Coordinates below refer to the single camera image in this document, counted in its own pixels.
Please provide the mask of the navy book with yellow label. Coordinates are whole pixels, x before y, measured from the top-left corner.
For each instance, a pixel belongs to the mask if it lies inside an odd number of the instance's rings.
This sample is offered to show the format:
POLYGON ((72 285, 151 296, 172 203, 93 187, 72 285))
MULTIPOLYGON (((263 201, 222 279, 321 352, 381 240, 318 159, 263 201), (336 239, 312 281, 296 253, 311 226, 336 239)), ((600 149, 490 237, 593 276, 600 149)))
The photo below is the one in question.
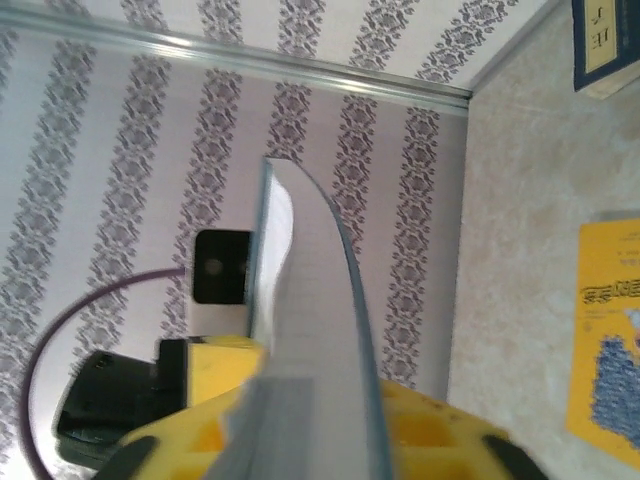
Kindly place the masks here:
POLYGON ((606 99, 640 79, 640 0, 571 0, 573 86, 606 99))

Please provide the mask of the aluminium cell frame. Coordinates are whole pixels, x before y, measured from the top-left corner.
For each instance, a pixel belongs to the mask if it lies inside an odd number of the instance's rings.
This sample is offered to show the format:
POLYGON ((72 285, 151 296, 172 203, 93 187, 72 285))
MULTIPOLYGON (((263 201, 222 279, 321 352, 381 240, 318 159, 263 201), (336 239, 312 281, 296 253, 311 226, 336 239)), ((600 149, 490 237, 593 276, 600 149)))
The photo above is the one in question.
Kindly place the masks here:
POLYGON ((147 31, 117 21, 66 15, 22 2, 0 0, 0 25, 108 44, 133 53, 200 63, 273 81, 381 97, 407 105, 438 104, 467 109, 473 96, 469 90, 449 85, 300 59, 253 47, 224 45, 192 35, 147 31))

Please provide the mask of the yellow cartoon cover book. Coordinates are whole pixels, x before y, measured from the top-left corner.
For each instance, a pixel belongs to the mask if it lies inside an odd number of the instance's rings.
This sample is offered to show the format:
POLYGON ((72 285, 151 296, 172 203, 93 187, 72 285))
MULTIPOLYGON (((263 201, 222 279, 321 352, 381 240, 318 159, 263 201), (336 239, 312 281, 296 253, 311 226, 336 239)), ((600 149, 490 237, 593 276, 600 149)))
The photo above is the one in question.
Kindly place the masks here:
POLYGON ((640 469, 640 218, 580 228, 566 426, 640 469))

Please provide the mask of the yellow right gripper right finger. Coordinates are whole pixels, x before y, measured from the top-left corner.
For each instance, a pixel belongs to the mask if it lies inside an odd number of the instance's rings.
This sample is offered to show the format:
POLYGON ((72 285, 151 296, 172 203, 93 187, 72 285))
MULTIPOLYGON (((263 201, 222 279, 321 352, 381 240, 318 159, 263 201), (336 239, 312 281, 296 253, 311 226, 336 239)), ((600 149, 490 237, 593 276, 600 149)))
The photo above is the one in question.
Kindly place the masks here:
POLYGON ((384 392, 395 480, 545 480, 508 432, 419 392, 384 392))

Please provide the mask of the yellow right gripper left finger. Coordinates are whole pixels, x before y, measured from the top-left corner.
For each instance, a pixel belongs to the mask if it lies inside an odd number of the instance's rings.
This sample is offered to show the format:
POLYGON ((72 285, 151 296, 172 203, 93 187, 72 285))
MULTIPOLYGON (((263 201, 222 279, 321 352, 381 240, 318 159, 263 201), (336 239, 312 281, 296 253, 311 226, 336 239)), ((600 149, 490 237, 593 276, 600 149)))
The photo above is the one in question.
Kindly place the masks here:
POLYGON ((234 389, 134 430, 107 460, 107 480, 204 480, 229 443, 234 389))

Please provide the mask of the grey-blue white notebook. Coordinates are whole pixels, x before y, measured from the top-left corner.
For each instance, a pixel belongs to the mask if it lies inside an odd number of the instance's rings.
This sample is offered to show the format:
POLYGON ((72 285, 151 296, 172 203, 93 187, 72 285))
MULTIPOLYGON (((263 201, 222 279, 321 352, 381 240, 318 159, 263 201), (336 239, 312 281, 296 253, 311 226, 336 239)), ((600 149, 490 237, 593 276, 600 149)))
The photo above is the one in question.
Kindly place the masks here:
POLYGON ((202 480, 393 480, 358 263, 300 165, 264 162, 250 257, 250 332, 266 350, 202 480))

